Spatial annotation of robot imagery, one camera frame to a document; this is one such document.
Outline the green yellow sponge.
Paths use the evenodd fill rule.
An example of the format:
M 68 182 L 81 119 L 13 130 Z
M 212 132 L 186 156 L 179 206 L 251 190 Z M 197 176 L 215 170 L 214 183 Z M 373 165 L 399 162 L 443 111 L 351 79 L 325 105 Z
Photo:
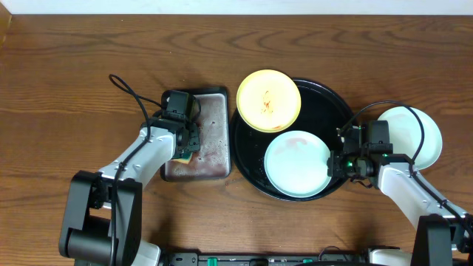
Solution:
M 184 153 L 182 154 L 180 158 L 176 159 L 176 161 L 182 164 L 189 164 L 191 161 L 192 155 L 193 155 L 192 152 Z

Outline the mint green plate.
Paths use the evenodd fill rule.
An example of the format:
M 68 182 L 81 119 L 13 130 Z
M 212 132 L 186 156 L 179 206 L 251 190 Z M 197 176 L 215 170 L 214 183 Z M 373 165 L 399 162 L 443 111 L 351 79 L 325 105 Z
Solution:
M 430 116 L 419 109 L 412 110 L 420 118 L 424 129 L 423 146 L 415 158 L 415 165 L 422 170 L 432 166 L 440 157 L 443 138 L 438 125 Z M 415 116 L 405 107 L 398 106 L 386 110 L 378 120 L 386 120 L 389 124 L 393 152 L 413 158 L 421 141 L 421 128 Z
M 289 197 L 307 198 L 330 183 L 327 161 L 330 150 L 309 132 L 285 132 L 271 141 L 264 156 L 264 170 L 273 187 Z

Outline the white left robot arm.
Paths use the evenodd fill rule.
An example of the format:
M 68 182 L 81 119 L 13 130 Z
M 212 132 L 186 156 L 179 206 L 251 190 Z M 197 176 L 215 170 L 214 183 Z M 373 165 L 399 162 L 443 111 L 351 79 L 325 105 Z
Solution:
M 152 118 L 117 159 L 71 180 L 58 249 L 76 265 L 158 265 L 161 249 L 142 239 L 143 189 L 161 166 L 200 148 L 189 121 Z

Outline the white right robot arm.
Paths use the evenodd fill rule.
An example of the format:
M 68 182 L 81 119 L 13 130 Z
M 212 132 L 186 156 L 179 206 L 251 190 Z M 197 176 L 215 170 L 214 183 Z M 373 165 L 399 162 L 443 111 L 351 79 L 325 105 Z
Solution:
M 376 188 L 389 197 L 416 230 L 411 253 L 398 248 L 370 248 L 369 265 L 471 265 L 454 251 L 472 254 L 472 215 L 430 185 L 412 158 L 396 154 L 387 126 L 338 129 L 342 150 L 332 151 L 328 174 Z

